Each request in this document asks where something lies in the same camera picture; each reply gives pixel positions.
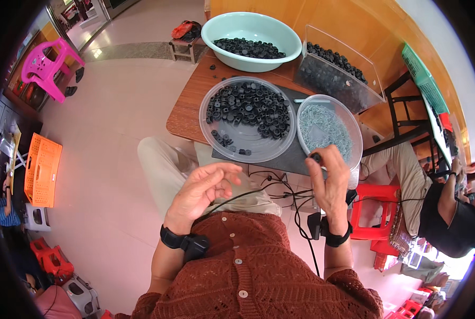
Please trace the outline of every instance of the red plastic bag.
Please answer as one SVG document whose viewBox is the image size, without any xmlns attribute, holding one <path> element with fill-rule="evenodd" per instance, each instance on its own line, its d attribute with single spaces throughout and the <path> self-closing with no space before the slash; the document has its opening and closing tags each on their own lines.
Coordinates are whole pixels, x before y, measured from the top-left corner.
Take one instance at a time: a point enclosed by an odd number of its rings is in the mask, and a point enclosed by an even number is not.
<svg viewBox="0 0 475 319">
<path fill-rule="evenodd" d="M 171 35 L 174 39 L 182 38 L 182 36 L 189 32 L 191 28 L 193 28 L 193 22 L 184 21 L 172 31 Z"/>
</svg>

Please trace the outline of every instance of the clear plastic container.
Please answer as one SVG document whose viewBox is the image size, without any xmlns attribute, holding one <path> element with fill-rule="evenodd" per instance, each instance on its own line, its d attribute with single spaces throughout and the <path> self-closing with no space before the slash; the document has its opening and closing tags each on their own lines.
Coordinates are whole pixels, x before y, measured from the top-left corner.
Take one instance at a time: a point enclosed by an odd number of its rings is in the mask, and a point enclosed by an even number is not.
<svg viewBox="0 0 475 319">
<path fill-rule="evenodd" d="M 281 93 L 283 98 L 290 102 L 287 109 L 289 111 L 288 116 L 291 118 L 290 122 L 288 122 L 291 125 L 291 130 L 287 136 L 277 140 L 272 140 L 271 138 L 262 138 L 259 131 L 257 131 L 256 126 L 251 127 L 243 124 L 234 126 L 233 124 L 223 120 L 213 121 L 211 124 L 206 122 L 206 111 L 209 104 L 209 99 L 214 96 L 221 88 L 241 82 L 255 82 L 260 85 L 264 85 L 275 93 Z M 296 113 L 292 107 L 291 100 L 276 86 L 267 81 L 254 77 L 234 77 L 213 86 L 202 100 L 202 105 L 200 106 L 199 112 L 199 122 L 204 137 L 215 150 L 233 161 L 243 163 L 260 163 L 272 160 L 289 148 L 296 135 Z M 221 136 L 228 134 L 229 137 L 234 141 L 232 146 L 235 146 L 237 150 L 232 152 L 228 149 L 228 147 L 225 148 L 221 146 L 221 144 L 219 144 L 211 135 L 212 130 L 218 131 Z M 239 154 L 240 149 L 251 150 L 252 154 L 249 156 L 241 155 Z"/>
<path fill-rule="evenodd" d="M 361 155 L 363 153 L 363 139 L 361 137 L 360 128 L 353 114 L 349 112 L 347 107 L 343 105 L 339 100 L 332 98 L 331 96 L 323 94 L 309 96 L 303 101 L 303 103 L 301 103 L 298 109 L 298 116 L 296 121 L 296 126 L 298 130 L 298 140 L 300 141 L 301 148 L 303 149 L 305 154 L 308 156 L 308 154 L 310 154 L 312 150 L 309 150 L 306 147 L 305 141 L 303 140 L 303 136 L 300 132 L 299 122 L 303 109 L 305 109 L 305 107 L 307 107 L 308 105 L 320 105 L 320 107 L 322 108 L 327 108 L 328 110 L 334 111 L 335 115 L 342 120 L 343 124 L 347 128 L 347 131 L 349 132 L 349 137 L 353 142 L 351 156 L 349 157 L 349 160 L 346 163 L 349 165 L 351 171 L 357 169 L 361 160 Z M 329 135 L 330 133 L 325 132 L 321 128 L 317 128 L 311 130 L 311 134 L 320 134 L 321 137 L 323 137 L 324 135 Z"/>
<path fill-rule="evenodd" d="M 339 52 L 349 64 L 362 70 L 368 84 L 356 79 L 340 67 L 324 60 L 317 54 L 307 52 L 307 42 L 319 44 L 322 48 Z M 374 63 L 337 38 L 306 25 L 302 48 L 303 60 L 294 76 L 294 83 L 315 93 L 332 96 L 358 114 L 379 103 L 384 103 L 383 88 Z"/>
</svg>

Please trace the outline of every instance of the doorway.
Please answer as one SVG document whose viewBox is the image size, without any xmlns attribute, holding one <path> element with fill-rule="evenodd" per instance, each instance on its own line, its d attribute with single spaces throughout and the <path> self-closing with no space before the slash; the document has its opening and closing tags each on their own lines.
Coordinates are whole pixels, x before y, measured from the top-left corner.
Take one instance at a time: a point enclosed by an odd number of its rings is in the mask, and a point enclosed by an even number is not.
<svg viewBox="0 0 475 319">
<path fill-rule="evenodd" d="M 49 0 L 49 16 L 57 32 L 78 51 L 88 46 L 110 17 L 101 0 Z"/>
</svg>

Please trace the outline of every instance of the round plastic tray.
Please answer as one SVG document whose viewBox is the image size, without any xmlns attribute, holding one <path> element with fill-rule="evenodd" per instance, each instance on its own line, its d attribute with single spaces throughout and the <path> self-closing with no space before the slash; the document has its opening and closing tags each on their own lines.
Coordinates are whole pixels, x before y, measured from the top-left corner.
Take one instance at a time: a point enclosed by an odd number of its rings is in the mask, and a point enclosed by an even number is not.
<svg viewBox="0 0 475 319">
<path fill-rule="evenodd" d="M 335 114 L 341 118 L 343 124 L 346 126 L 347 131 L 349 132 L 349 137 L 353 141 L 353 148 L 351 150 L 351 157 L 347 164 L 351 170 L 356 169 L 359 165 L 361 160 L 361 155 L 363 152 L 363 139 L 361 137 L 361 131 L 354 118 L 353 114 L 349 112 L 347 107 L 343 105 L 339 100 L 332 98 L 331 96 L 327 96 L 324 94 L 315 94 L 307 97 L 303 103 L 301 103 L 300 107 L 298 108 L 298 116 L 296 120 L 296 126 L 298 128 L 298 140 L 300 141 L 301 148 L 305 152 L 306 155 L 310 154 L 312 150 L 309 150 L 306 147 L 305 141 L 301 136 L 301 132 L 299 129 L 299 118 L 301 112 L 307 105 L 320 105 L 321 107 L 327 108 L 329 110 L 335 111 Z"/>
<path fill-rule="evenodd" d="M 204 99 L 202 100 L 202 105 L 200 106 L 199 112 L 199 122 L 200 128 L 202 129 L 202 133 L 204 137 L 207 139 L 209 144 L 220 152 L 222 155 L 228 157 L 229 159 L 237 162 L 243 163 L 260 163 L 272 160 L 273 158 L 282 154 L 285 150 L 289 148 L 294 137 L 296 135 L 296 113 L 294 112 L 294 108 L 292 108 L 292 102 L 287 107 L 289 111 L 289 117 L 291 118 L 289 124 L 291 125 L 291 130 L 284 138 L 280 138 L 277 140 L 272 140 L 271 138 L 262 138 L 260 136 L 259 131 L 257 131 L 257 126 L 248 126 L 240 124 L 239 126 L 234 126 L 231 123 L 225 122 L 223 120 L 220 121 L 213 121 L 213 123 L 208 124 L 206 122 L 206 111 L 207 105 L 209 104 L 209 99 L 215 95 L 221 88 L 232 85 L 236 83 L 242 82 L 255 82 L 260 85 L 264 85 L 269 88 L 271 91 L 275 93 L 281 93 L 285 100 L 291 102 L 291 100 L 283 93 L 279 88 L 272 85 L 271 83 L 254 78 L 254 77 L 234 77 L 228 80 L 222 81 L 205 95 Z M 236 151 L 232 152 L 227 148 L 221 146 L 215 138 L 211 135 L 212 130 L 217 130 L 221 136 L 224 134 L 228 134 L 229 137 L 234 141 L 232 146 L 236 147 Z M 239 154 L 239 150 L 251 150 L 252 155 L 241 155 Z"/>
</svg>

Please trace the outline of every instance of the black mat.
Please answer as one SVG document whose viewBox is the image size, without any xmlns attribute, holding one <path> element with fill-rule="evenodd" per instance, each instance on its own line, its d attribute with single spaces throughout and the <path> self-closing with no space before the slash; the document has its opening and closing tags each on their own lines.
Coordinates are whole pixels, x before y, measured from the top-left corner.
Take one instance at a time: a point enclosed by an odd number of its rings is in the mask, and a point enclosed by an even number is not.
<svg viewBox="0 0 475 319">
<path fill-rule="evenodd" d="M 299 91 L 288 89 L 283 86 L 279 86 L 279 85 L 277 86 L 291 100 L 292 106 L 294 107 L 294 112 L 297 114 L 298 108 L 301 105 L 301 103 L 294 103 L 293 100 L 305 99 L 309 97 L 309 95 L 305 93 L 301 93 Z M 220 154 L 215 149 L 212 150 L 212 157 L 232 161 L 228 157 Z M 279 169 L 283 171 L 290 171 L 292 173 L 297 173 L 301 175 L 309 175 L 308 169 L 305 166 L 305 158 L 306 158 L 305 152 L 301 148 L 300 142 L 298 140 L 297 132 L 296 132 L 296 137 L 294 137 L 292 144 L 280 156 L 266 162 L 253 163 L 253 165 L 267 167 L 268 169 Z"/>
</svg>

